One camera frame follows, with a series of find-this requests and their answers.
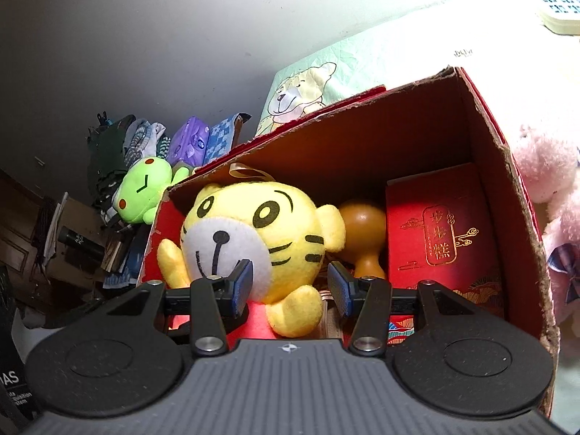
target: folded clothes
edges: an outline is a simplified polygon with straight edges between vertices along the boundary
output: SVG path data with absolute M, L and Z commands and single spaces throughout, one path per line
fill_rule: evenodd
M 112 204 L 112 197 L 119 189 L 123 178 L 127 174 L 126 170 L 116 170 L 103 178 L 96 186 L 96 192 L 93 199 L 93 207 L 106 210 Z
M 131 168 L 145 157 L 157 156 L 157 141 L 165 132 L 161 123 L 151 124 L 147 119 L 138 119 L 127 129 L 123 141 L 125 166 Z
M 127 173 L 123 143 L 134 121 L 135 116 L 129 115 L 110 126 L 99 126 L 91 131 L 87 139 L 91 153 L 87 179 L 93 200 L 98 200 L 103 189 Z

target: pink plush toy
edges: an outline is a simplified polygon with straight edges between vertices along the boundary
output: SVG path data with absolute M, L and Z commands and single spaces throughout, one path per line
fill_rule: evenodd
M 573 123 L 550 114 L 521 124 L 506 137 L 530 199 L 547 203 L 550 222 L 543 241 L 556 322 L 572 315 L 572 330 L 580 337 L 579 142 Z

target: green frog plush toy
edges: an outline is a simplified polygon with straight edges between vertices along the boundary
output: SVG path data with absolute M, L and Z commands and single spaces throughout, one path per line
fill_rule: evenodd
M 133 165 L 115 193 L 113 207 L 128 224 L 153 224 L 163 192 L 189 176 L 179 168 L 175 175 L 170 164 L 158 157 L 147 157 Z

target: cartoon bear print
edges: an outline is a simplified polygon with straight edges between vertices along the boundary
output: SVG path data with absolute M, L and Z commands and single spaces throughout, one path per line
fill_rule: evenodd
M 260 121 L 256 135 L 272 132 L 303 114 L 323 108 L 324 87 L 335 70 L 335 63 L 326 62 L 282 80 L 268 104 L 269 116 Z

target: blue gripper pad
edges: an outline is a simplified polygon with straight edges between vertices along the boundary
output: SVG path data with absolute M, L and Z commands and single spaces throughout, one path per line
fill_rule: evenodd
M 233 316 L 240 316 L 244 312 L 248 296 L 252 290 L 253 284 L 253 264 L 250 260 L 242 260 L 234 269 L 233 273 L 239 273 L 234 280 L 234 291 L 231 299 L 231 310 Z
M 350 286 L 348 280 L 343 276 L 344 272 L 341 273 L 341 270 L 334 264 L 329 264 L 328 287 L 340 316 L 350 317 L 353 312 L 353 301 L 350 299 Z

